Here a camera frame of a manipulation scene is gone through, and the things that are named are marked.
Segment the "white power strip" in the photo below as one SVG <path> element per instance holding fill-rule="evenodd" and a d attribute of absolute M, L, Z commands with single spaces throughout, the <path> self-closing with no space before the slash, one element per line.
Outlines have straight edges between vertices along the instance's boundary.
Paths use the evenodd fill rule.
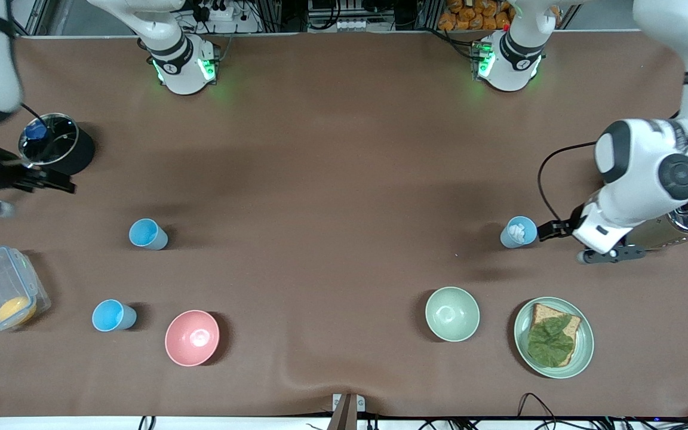
<path fill-rule="evenodd" d="M 189 0 L 197 23 L 227 23 L 235 17 L 233 0 Z"/>

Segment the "bag of orange buns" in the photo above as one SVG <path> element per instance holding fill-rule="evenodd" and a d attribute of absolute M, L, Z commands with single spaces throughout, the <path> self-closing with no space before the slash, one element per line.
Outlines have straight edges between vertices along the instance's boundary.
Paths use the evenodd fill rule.
<path fill-rule="evenodd" d="M 518 10 L 506 0 L 444 0 L 437 29 L 507 30 L 517 14 Z"/>

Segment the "silver toaster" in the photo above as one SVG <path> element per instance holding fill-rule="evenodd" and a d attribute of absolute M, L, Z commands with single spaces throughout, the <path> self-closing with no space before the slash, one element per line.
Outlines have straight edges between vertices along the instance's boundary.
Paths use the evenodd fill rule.
<path fill-rule="evenodd" d="M 688 204 L 636 226 L 623 242 L 648 251 L 688 242 Z"/>

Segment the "yellow round food piece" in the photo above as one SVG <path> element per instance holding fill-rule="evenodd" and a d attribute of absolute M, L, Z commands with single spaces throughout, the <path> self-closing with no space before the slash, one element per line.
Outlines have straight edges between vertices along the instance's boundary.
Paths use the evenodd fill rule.
<path fill-rule="evenodd" d="M 0 323 L 19 325 L 33 318 L 35 313 L 35 299 L 28 296 L 12 297 L 0 306 Z"/>

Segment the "toast bread slice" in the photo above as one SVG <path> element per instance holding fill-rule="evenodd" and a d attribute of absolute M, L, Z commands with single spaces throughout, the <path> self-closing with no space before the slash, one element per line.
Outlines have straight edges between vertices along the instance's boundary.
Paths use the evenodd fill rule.
<path fill-rule="evenodd" d="M 557 316 L 562 316 L 562 315 L 570 315 L 566 313 L 565 311 L 558 311 L 557 309 L 551 308 L 549 306 L 543 305 L 543 304 L 535 304 L 533 307 L 533 319 L 532 323 L 530 324 L 530 328 L 532 327 L 533 324 L 538 323 L 539 321 L 542 321 L 545 318 L 549 317 L 557 317 Z M 574 351 L 568 356 L 568 359 L 563 362 L 563 367 L 568 365 L 570 360 L 572 359 L 572 356 L 576 350 L 576 341 L 577 341 L 577 331 L 579 327 L 581 326 L 580 324 L 582 323 L 582 318 L 579 318 L 579 316 L 576 315 L 571 315 L 572 316 L 572 321 L 564 329 L 565 334 L 569 335 L 573 340 L 575 340 L 575 349 Z"/>

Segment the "green lettuce leaf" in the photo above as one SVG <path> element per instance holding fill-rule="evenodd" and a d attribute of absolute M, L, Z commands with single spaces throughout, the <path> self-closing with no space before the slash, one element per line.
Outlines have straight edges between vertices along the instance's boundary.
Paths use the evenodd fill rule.
<path fill-rule="evenodd" d="M 563 362 L 575 349 L 575 340 L 564 329 L 572 321 L 571 315 L 545 318 L 533 324 L 528 332 L 527 353 L 543 367 L 563 367 Z"/>

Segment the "pink bowl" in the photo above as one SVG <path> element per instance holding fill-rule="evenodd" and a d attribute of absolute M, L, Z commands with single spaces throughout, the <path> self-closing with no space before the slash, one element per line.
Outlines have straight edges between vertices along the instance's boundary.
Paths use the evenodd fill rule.
<path fill-rule="evenodd" d="M 210 313 L 189 310 L 170 322 L 165 334 L 165 351 L 175 364 L 196 367 L 216 353 L 220 338 L 219 323 Z"/>

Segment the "metal table clamp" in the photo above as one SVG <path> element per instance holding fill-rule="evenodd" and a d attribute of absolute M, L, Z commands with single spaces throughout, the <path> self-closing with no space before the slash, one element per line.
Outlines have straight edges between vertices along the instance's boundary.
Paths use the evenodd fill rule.
<path fill-rule="evenodd" d="M 365 413 L 365 397 L 358 394 L 334 395 L 334 411 L 327 430 L 358 430 L 358 413 Z"/>

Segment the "glass lid with blue knob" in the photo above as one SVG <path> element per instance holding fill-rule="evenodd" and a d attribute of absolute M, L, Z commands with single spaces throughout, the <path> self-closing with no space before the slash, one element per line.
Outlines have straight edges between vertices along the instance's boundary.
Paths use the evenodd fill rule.
<path fill-rule="evenodd" d="M 17 149 L 31 164 L 52 164 L 73 150 L 79 137 L 79 127 L 68 115 L 41 115 L 25 125 Z"/>

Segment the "pale green bowl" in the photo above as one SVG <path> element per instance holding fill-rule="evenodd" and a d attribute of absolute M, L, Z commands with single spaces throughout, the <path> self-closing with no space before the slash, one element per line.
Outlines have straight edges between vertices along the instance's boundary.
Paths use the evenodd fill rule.
<path fill-rule="evenodd" d="M 447 342 L 468 340 L 477 332 L 481 321 L 480 305 L 475 297 L 453 285 L 431 293 L 424 315 L 432 334 Z"/>

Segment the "empty blue cup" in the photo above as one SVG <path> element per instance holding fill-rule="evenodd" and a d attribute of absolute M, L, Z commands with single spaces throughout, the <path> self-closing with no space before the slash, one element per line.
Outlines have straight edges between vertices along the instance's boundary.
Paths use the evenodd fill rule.
<path fill-rule="evenodd" d="M 128 231 L 132 245 L 147 250 L 163 250 L 168 245 L 168 234 L 152 219 L 134 222 Z"/>
<path fill-rule="evenodd" d="M 136 310 L 115 299 L 100 302 L 92 314 L 92 325 L 100 332 L 126 330 L 133 327 L 136 320 Z"/>

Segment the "blue cup holding white paper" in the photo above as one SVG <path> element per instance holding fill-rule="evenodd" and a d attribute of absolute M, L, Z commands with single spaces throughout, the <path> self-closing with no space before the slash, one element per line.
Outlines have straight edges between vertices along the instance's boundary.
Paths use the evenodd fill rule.
<path fill-rule="evenodd" d="M 516 224 L 516 223 L 522 223 L 527 228 L 527 239 L 526 239 L 527 242 L 525 242 L 524 245 L 513 242 L 508 235 L 508 232 L 507 232 L 508 225 L 509 224 Z M 505 225 L 504 229 L 502 229 L 502 232 L 500 232 L 500 242 L 506 248 L 525 247 L 525 245 L 529 245 L 530 243 L 535 242 L 535 240 L 538 238 L 537 232 L 538 232 L 538 226 L 533 222 L 532 219 L 530 219 L 528 217 L 513 217 L 508 221 L 508 223 Z"/>

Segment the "pale green plate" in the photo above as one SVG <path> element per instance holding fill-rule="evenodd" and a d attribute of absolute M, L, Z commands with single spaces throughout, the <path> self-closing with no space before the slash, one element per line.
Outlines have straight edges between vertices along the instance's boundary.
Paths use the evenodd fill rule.
<path fill-rule="evenodd" d="M 571 322 L 566 327 L 566 335 L 574 340 L 574 348 L 570 356 L 567 357 L 565 365 L 547 367 L 546 365 L 538 364 L 528 354 L 528 333 L 533 323 L 538 321 L 538 309 L 541 311 L 552 309 L 556 311 L 558 316 L 566 314 L 579 320 L 576 324 Z M 536 373 L 548 378 L 568 379 L 577 376 L 587 368 L 593 358 L 595 341 L 589 321 L 587 321 L 584 313 L 579 308 L 568 302 L 568 300 L 560 299 L 559 297 L 538 297 L 522 305 L 515 313 L 512 335 L 518 353 L 525 364 Z"/>

